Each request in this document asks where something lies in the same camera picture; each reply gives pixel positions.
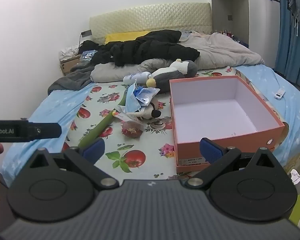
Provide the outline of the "red snack packet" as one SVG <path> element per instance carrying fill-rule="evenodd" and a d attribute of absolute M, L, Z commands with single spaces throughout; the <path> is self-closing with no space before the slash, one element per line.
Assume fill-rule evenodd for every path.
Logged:
<path fill-rule="evenodd" d="M 122 124 L 121 132 L 123 135 L 129 138 L 136 139 L 141 137 L 143 130 L 141 129 L 138 123 L 133 121 L 128 121 Z"/>

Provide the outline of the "white paper receipt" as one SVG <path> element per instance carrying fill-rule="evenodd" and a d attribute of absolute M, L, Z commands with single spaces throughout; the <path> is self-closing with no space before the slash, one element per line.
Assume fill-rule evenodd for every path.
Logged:
<path fill-rule="evenodd" d="M 125 112 L 126 107 L 118 105 L 113 109 L 113 117 L 120 119 L 123 122 L 133 121 L 133 122 L 139 122 L 139 119 L 132 116 L 131 114 L 127 114 Z"/>

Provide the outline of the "blue face mask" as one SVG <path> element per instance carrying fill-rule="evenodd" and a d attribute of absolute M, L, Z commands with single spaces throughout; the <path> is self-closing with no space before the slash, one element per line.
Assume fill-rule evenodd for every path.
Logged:
<path fill-rule="evenodd" d="M 134 91 L 136 89 L 136 82 L 131 84 L 127 89 L 126 94 L 126 104 L 125 104 L 125 112 L 126 113 L 134 113 L 138 112 L 141 108 L 141 105 L 137 98 L 134 95 Z"/>

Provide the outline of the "blue white plastic packet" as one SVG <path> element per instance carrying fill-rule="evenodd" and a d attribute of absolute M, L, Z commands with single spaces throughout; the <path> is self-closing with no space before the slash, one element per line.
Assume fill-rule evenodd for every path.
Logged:
<path fill-rule="evenodd" d="M 141 107 L 148 106 L 152 99 L 160 92 L 159 88 L 153 87 L 138 87 L 133 94 L 138 100 Z"/>

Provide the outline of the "orange cardboard box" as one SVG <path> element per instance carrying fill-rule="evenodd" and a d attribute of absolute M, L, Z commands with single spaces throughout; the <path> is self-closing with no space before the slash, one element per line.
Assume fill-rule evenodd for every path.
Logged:
<path fill-rule="evenodd" d="M 239 76 L 175 79 L 170 89 L 177 172 L 208 166 L 199 150 L 202 138 L 254 152 L 275 150 L 288 134 L 283 118 Z"/>

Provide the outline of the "dark grey blanket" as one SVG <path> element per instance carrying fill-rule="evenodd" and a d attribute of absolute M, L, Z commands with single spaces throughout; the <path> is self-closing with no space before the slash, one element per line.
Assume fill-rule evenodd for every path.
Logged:
<path fill-rule="evenodd" d="M 70 69 L 70 72 L 56 80 L 48 89 L 47 94 L 50 95 L 55 90 L 73 90 L 78 91 L 91 83 L 90 74 L 94 70 L 89 61 L 83 61 L 76 64 Z"/>

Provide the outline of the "cardboard box bedside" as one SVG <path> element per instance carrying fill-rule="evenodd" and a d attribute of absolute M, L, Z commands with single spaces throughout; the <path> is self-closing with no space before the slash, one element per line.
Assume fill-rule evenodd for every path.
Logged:
<path fill-rule="evenodd" d="M 70 73 L 72 67 L 79 63 L 80 55 L 60 62 L 60 68 L 64 76 Z"/>

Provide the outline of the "white remote control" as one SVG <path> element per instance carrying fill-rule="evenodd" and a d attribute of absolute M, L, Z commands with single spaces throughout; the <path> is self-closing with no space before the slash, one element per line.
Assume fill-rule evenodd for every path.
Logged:
<path fill-rule="evenodd" d="M 276 100 L 281 100 L 283 98 L 283 96 L 285 95 L 285 90 L 280 88 L 275 94 L 274 94 L 274 98 Z"/>

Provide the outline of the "light blue blanket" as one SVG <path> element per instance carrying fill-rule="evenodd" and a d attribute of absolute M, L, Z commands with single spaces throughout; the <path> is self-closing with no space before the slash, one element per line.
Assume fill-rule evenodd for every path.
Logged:
<path fill-rule="evenodd" d="M 244 79 L 274 113 L 288 125 L 282 144 L 274 155 L 286 170 L 300 168 L 300 91 L 271 68 L 255 66 L 201 70 L 199 77 L 237 75 Z M 126 90 L 123 82 L 91 83 L 79 91 L 52 92 L 31 116 L 32 122 L 58 122 L 62 135 L 57 139 L 16 143 L 8 150 L 1 174 L 11 184 L 34 151 L 40 147 L 55 153 L 77 146 L 120 103 Z M 158 95 L 161 116 L 145 120 L 140 136 L 115 118 L 101 132 L 105 153 L 96 167 L 119 181 L 125 179 L 189 178 L 207 166 L 202 156 L 177 157 L 173 140 L 170 95 Z"/>

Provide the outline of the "large grey penguin plush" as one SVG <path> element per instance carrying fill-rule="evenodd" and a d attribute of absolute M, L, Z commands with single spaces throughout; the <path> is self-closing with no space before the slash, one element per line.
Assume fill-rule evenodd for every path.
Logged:
<path fill-rule="evenodd" d="M 196 63 L 190 60 L 177 59 L 169 67 L 157 69 L 146 81 L 147 87 L 158 88 L 161 92 L 170 91 L 170 81 L 195 77 L 198 72 Z"/>

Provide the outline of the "grey duvet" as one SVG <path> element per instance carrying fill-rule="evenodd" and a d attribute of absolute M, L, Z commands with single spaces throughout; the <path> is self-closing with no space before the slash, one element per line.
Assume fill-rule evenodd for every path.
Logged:
<path fill-rule="evenodd" d="M 200 70 L 264 63 L 258 53 L 220 33 L 160 30 L 101 46 L 91 60 L 90 78 L 95 83 L 122 81 L 129 74 L 168 67 L 177 59 L 193 61 Z"/>

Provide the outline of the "blue curtain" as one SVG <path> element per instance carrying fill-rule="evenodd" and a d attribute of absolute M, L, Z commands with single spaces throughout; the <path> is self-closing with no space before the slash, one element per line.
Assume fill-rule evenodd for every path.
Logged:
<path fill-rule="evenodd" d="M 300 86 L 300 0 L 280 0 L 280 35 L 275 71 Z"/>

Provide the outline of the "black jacket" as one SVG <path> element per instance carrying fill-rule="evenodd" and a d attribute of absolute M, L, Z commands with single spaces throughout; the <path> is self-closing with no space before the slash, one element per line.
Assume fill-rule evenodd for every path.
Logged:
<path fill-rule="evenodd" d="M 109 42 L 99 45 L 93 41 L 84 41 L 78 52 L 96 50 L 91 59 L 91 64 L 115 63 L 118 67 L 126 64 L 141 64 L 149 59 L 165 60 L 191 60 L 195 61 L 200 52 L 191 47 L 182 46 L 179 43 L 181 31 L 159 30 L 138 37 L 133 41 Z"/>

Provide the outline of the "yellow pillow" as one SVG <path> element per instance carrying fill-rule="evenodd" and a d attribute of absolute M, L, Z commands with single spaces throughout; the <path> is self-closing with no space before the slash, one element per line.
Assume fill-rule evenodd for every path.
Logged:
<path fill-rule="evenodd" d="M 113 33 L 107 34 L 105 38 L 105 44 L 109 42 L 125 42 L 125 41 L 133 41 L 138 37 L 142 37 L 149 33 L 149 30 L 145 31 L 134 31 L 134 32 L 126 32 L 126 33 Z"/>

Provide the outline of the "cream quilted headboard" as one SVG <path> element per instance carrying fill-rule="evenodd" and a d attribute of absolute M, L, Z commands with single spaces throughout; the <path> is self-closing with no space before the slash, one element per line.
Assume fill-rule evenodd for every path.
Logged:
<path fill-rule="evenodd" d="M 168 3 L 144 5 L 93 16 L 89 20 L 93 41 L 103 44 L 106 35 L 135 31 L 195 30 L 212 33 L 210 3 Z"/>

